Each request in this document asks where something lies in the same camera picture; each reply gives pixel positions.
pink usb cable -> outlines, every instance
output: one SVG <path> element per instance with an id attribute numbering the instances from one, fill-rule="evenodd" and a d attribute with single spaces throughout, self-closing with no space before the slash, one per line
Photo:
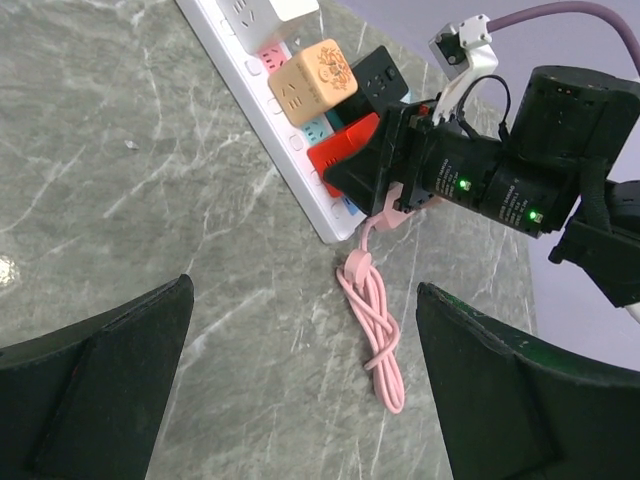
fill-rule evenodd
<path id="1" fill-rule="evenodd" d="M 343 267 L 336 270 L 356 318 L 369 339 L 373 358 L 364 368 L 373 370 L 373 387 L 378 399 L 391 413 L 400 413 L 404 407 L 404 382 L 393 354 L 400 340 L 400 328 L 387 311 L 387 293 L 380 272 L 372 265 L 369 253 L 369 233 L 395 228 L 410 215 L 396 212 L 391 207 L 400 195 L 401 187 L 389 192 L 384 211 L 369 218 L 362 230 L 360 248 L 355 249 Z"/>

black plug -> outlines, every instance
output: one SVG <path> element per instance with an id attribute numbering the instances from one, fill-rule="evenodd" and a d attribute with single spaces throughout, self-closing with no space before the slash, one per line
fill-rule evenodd
<path id="1" fill-rule="evenodd" d="M 334 108 L 345 125 L 373 112 L 382 116 L 389 103 L 400 101 L 409 93 L 407 82 L 383 45 L 351 65 L 351 71 L 358 90 Z"/>

plug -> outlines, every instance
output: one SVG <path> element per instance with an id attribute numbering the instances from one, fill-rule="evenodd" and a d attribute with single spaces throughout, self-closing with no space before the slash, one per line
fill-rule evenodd
<path id="1" fill-rule="evenodd" d="M 217 0 L 249 55 L 277 45 L 320 9 L 318 0 Z"/>
<path id="2" fill-rule="evenodd" d="M 331 165 L 341 162 L 364 147 L 373 136 L 379 122 L 378 115 L 371 113 L 353 125 L 336 132 L 324 142 L 311 147 L 307 155 L 320 178 L 324 178 L 324 171 Z M 327 183 L 325 186 L 332 197 L 342 196 L 342 192 L 337 188 Z"/>
<path id="3" fill-rule="evenodd" d="M 414 212 L 403 213 L 395 210 L 393 204 L 400 198 L 402 184 L 398 184 L 389 190 L 384 202 L 384 209 L 374 217 L 374 227 L 378 232 L 386 232 L 397 228 L 401 223 L 413 215 Z"/>
<path id="4" fill-rule="evenodd" d="M 407 82 L 385 46 L 358 60 L 351 70 L 358 91 L 334 108 L 345 125 L 374 112 L 382 116 L 389 103 L 402 101 L 409 93 Z"/>
<path id="5" fill-rule="evenodd" d="M 294 127 L 313 120 L 358 89 L 340 47 L 331 39 L 298 52 L 271 74 L 268 83 Z"/>

white plug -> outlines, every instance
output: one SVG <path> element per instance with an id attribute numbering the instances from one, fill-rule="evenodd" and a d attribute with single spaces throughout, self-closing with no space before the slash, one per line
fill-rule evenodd
<path id="1" fill-rule="evenodd" d="M 217 3 L 249 55 L 286 40 L 320 9 L 318 0 L 217 0 Z"/>

white power strip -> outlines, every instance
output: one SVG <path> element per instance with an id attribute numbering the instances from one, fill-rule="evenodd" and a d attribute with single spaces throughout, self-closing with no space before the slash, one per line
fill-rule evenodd
<path id="1" fill-rule="evenodd" d="M 346 199 L 329 195 L 307 157 L 308 132 L 287 120 L 267 84 L 263 63 L 244 51 L 215 0 L 176 2 L 322 241 L 349 238 L 365 215 Z M 290 58 L 286 45 L 280 47 Z M 317 121 L 333 132 L 324 115 Z"/>

